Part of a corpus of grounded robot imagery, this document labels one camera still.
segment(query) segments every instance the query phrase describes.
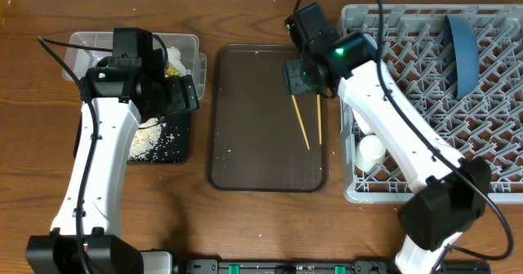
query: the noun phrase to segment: plastic grid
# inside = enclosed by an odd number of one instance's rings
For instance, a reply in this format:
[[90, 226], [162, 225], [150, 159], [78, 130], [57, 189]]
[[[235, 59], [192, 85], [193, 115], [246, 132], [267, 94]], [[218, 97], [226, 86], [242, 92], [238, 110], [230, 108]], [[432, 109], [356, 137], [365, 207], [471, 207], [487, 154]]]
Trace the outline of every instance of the plastic grid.
[[[343, 8], [339, 29], [378, 36], [378, 7]], [[523, 34], [522, 6], [385, 6], [382, 58], [391, 76], [423, 118], [468, 159], [490, 164], [490, 197], [496, 203], [523, 203]], [[449, 83], [455, 61], [443, 43], [445, 15], [467, 18], [480, 53], [480, 81], [473, 93], [455, 100]], [[345, 196], [351, 202], [397, 203], [411, 196], [405, 178], [388, 155], [363, 173], [355, 167], [355, 145], [363, 133], [342, 102], [341, 144]]]

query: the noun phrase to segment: wood grain surface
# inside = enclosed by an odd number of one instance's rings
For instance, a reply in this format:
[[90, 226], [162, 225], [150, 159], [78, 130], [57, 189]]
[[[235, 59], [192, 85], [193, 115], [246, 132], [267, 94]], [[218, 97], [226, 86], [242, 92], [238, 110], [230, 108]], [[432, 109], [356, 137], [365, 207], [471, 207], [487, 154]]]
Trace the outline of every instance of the wood grain surface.
[[[190, 156], [183, 165], [130, 165], [123, 189], [123, 239], [183, 258], [352, 260], [393, 258], [405, 234], [394, 205], [351, 204], [342, 194], [339, 100], [328, 103], [329, 179], [314, 194], [225, 192], [205, 176], [210, 94], [218, 50], [229, 43], [291, 44], [284, 19], [296, 0], [12, 0], [0, 33], [0, 272], [27, 273], [29, 236], [49, 232], [73, 167], [80, 100], [38, 34], [68, 41], [76, 31], [139, 26], [196, 34], [208, 56], [201, 109], [193, 114]], [[333, 24], [349, 3], [320, 1]], [[384, 0], [385, 3], [523, 3], [523, 0]], [[54, 47], [60, 55], [65, 48]], [[523, 272], [523, 206], [502, 206], [516, 250], [492, 263], [494, 273]], [[506, 241], [487, 214], [458, 245], [498, 254]], [[449, 259], [467, 258], [450, 254]]]
[[11, 0], [0, 0], [0, 32], [2, 32], [2, 27], [4, 23], [4, 13], [11, 4]]

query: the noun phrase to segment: chopstick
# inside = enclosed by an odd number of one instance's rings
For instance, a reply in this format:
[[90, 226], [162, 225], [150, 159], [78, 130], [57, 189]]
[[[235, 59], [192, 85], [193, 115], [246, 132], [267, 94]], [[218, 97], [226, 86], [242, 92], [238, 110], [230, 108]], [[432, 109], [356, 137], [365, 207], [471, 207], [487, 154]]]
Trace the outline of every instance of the chopstick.
[[305, 139], [305, 143], [307, 144], [307, 149], [310, 150], [311, 147], [309, 146], [309, 139], [307, 139], [307, 134], [305, 133], [305, 127], [303, 126], [302, 115], [300, 115], [300, 110], [297, 108], [296, 97], [294, 97], [294, 95], [291, 95], [291, 97], [293, 98], [294, 109], [296, 110], [297, 119], [300, 121], [300, 127], [302, 127], [303, 138]]
[[320, 104], [320, 95], [316, 95], [316, 104], [318, 105], [318, 136], [320, 137], [321, 145], [321, 104]]

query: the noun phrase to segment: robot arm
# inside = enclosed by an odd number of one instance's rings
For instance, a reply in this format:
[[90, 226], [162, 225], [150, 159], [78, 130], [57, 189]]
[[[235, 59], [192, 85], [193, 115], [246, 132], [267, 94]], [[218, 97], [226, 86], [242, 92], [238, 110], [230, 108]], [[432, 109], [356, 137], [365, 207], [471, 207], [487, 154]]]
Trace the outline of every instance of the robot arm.
[[[459, 167], [458, 160], [463, 157], [462, 154], [443, 140], [414, 109], [388, 74], [384, 63], [382, 69], [383, 78], [392, 90], [392, 96], [409, 119], [425, 137], [432, 138], [433, 144], [438, 145], [445, 158]], [[352, 73], [353, 76], [349, 79], [341, 79], [337, 94], [343, 102], [361, 114], [364, 121], [376, 133], [400, 166], [409, 189], [413, 193], [418, 193], [427, 187], [429, 177], [442, 179], [451, 173], [450, 169], [439, 160], [432, 159], [432, 154], [427, 147], [405, 124], [392, 108], [391, 103], [383, 99], [376, 63], [367, 61], [353, 69]], [[403, 274], [430, 274], [433, 268], [438, 267], [445, 246], [455, 242], [461, 235], [462, 232], [454, 233], [445, 239], [438, 249], [432, 251], [420, 248], [406, 236], [403, 248], [396, 255], [396, 266]]]
[[[138, 130], [141, 115], [132, 101], [120, 103], [118, 98], [95, 98], [99, 138], [92, 161], [83, 204], [83, 234], [94, 228], [105, 234], [121, 236], [120, 199], [131, 142]], [[76, 234], [75, 214], [78, 189], [91, 145], [92, 120], [87, 105], [82, 106], [82, 126], [73, 174], [64, 202], [52, 222], [51, 231], [60, 230], [63, 236]]]
[[[415, 196], [400, 210], [407, 232], [395, 264], [403, 274], [430, 274], [439, 267], [445, 246], [456, 241], [483, 215], [485, 202], [456, 179], [427, 149], [385, 98], [375, 63], [375, 42], [363, 34], [340, 38], [317, 3], [296, 11], [286, 21], [300, 59], [287, 61], [284, 76], [291, 94], [314, 91], [340, 96], [376, 133], [400, 166]], [[490, 180], [481, 158], [467, 162], [414, 109], [380, 61], [385, 84], [395, 102], [425, 138], [466, 174], [483, 193]]]

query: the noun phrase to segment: clear plastic container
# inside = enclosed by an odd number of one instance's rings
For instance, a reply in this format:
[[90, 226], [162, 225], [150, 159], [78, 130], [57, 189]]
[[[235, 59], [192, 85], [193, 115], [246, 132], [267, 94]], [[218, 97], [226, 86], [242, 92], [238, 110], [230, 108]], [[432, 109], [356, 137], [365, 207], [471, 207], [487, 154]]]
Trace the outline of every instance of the clear plastic container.
[[[199, 53], [199, 39], [193, 34], [157, 34], [165, 43], [165, 47], [176, 47], [181, 53], [181, 63], [188, 69], [194, 81], [194, 87], [199, 99], [202, 99], [205, 93], [205, 79], [207, 75], [207, 57]], [[76, 32], [71, 35], [69, 43], [89, 47], [112, 48], [112, 32]], [[157, 41], [153, 41], [153, 48], [160, 48]], [[87, 69], [96, 65], [96, 63], [110, 52], [94, 52], [83, 49], [67, 48], [65, 53], [65, 63], [81, 79]], [[62, 76], [71, 80], [71, 77], [63, 70]]]

